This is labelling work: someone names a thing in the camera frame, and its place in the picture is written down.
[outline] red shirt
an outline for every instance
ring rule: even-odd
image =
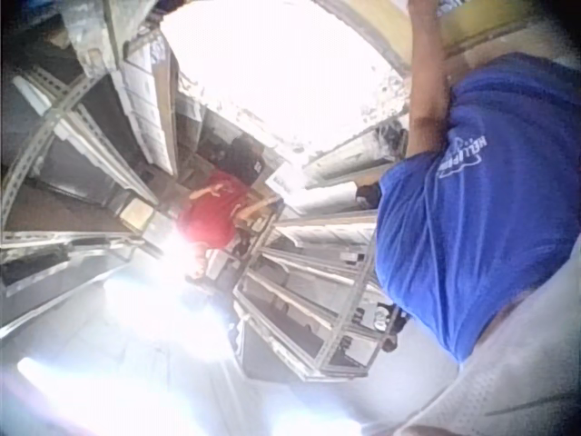
[[[178,219],[180,232],[191,243],[206,243],[212,249],[223,248],[236,235],[232,213],[246,203],[249,188],[233,175],[214,170],[208,185],[223,183],[220,196],[206,193],[186,207]]]

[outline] printed logo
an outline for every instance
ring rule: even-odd
[[[482,162],[480,151],[487,146],[487,138],[480,136],[477,139],[464,141],[454,138],[454,142],[446,152],[445,160],[438,167],[438,178],[443,179],[452,174],[459,173],[467,166],[474,166]]]

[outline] hand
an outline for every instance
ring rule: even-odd
[[[220,191],[224,188],[224,183],[217,183],[210,186],[209,193],[211,193],[214,197],[220,196]]]
[[[438,0],[408,0],[410,18],[436,18]]]

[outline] blue t-shirt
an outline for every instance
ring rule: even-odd
[[[381,178],[379,280],[459,362],[503,306],[566,261],[579,235],[576,79],[523,54],[498,58],[452,90],[444,151]]]

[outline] white fabric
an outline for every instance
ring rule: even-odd
[[[508,315],[406,427],[461,435],[560,434],[581,415],[580,356],[581,236],[570,260]]]

